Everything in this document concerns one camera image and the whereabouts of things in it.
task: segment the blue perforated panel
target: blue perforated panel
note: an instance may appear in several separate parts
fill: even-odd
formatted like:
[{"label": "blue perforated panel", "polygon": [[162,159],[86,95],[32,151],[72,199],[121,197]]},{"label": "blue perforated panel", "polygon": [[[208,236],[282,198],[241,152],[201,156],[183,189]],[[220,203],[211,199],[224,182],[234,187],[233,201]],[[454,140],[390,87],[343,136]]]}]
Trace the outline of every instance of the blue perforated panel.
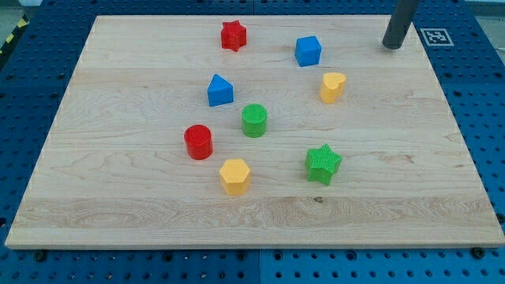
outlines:
[{"label": "blue perforated panel", "polygon": [[[0,73],[0,283],[505,282],[503,248],[13,252],[3,246],[97,14],[387,14],[394,4],[392,0],[46,0]],[[422,40],[493,206],[505,221],[503,64],[459,0],[421,2],[414,24],[420,37],[422,28],[445,29],[454,44],[440,47]]]}]

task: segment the green star-shaped block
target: green star-shaped block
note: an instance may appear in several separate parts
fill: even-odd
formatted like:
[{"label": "green star-shaped block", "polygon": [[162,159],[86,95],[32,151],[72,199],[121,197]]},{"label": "green star-shaped block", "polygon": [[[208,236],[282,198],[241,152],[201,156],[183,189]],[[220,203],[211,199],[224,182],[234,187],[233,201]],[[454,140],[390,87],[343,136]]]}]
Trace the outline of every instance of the green star-shaped block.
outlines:
[{"label": "green star-shaped block", "polygon": [[341,161],[342,156],[333,152],[328,144],[318,149],[309,149],[305,158],[309,181],[320,181],[330,185],[331,177],[339,170]]}]

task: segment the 3d printed block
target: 3d printed block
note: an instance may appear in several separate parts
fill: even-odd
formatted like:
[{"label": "3d printed block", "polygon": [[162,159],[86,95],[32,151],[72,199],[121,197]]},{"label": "3d printed block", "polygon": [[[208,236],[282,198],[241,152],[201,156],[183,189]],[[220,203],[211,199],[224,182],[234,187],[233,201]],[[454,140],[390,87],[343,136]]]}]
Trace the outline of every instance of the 3d printed block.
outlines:
[{"label": "3d printed block", "polygon": [[242,132],[251,138],[263,136],[267,132],[267,110],[253,103],[242,110]]},{"label": "3d printed block", "polygon": [[228,195],[242,195],[251,184],[251,169],[243,159],[226,160],[219,176]]},{"label": "3d printed block", "polygon": [[309,181],[320,181],[330,185],[331,177],[339,170],[341,161],[342,156],[334,153],[328,144],[318,149],[309,149],[305,158]]},{"label": "3d printed block", "polygon": [[294,57],[297,58],[300,67],[319,64],[320,56],[321,44],[315,36],[297,39]]},{"label": "3d printed block", "polygon": [[205,125],[193,125],[184,132],[188,155],[196,160],[206,159],[212,154],[211,130]]},{"label": "3d printed block", "polygon": [[207,88],[208,105],[215,107],[234,101],[234,86],[220,75],[214,74]]},{"label": "3d printed block", "polygon": [[344,87],[346,86],[347,77],[342,73],[326,73],[323,75],[323,83],[319,96],[325,103],[334,103],[338,99]]},{"label": "3d printed block", "polygon": [[240,47],[247,44],[247,30],[238,20],[223,22],[221,30],[221,47],[238,52]]}]

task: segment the red star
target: red star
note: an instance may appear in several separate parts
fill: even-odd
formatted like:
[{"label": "red star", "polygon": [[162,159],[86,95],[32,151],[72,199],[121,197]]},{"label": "red star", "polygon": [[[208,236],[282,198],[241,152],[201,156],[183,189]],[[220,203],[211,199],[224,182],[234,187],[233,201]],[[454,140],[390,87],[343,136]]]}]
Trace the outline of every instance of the red star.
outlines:
[{"label": "red star", "polygon": [[247,31],[238,20],[223,22],[221,30],[221,47],[238,52],[240,47],[247,44]]}]

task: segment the black pole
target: black pole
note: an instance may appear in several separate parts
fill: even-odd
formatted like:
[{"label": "black pole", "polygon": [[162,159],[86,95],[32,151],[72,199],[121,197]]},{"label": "black pole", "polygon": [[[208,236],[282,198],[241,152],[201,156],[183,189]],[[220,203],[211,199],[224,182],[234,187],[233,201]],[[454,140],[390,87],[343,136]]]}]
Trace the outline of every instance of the black pole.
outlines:
[{"label": "black pole", "polygon": [[416,13],[420,0],[398,0],[395,11],[391,15],[382,44],[395,50],[402,46],[405,35],[409,30],[413,15]]}]

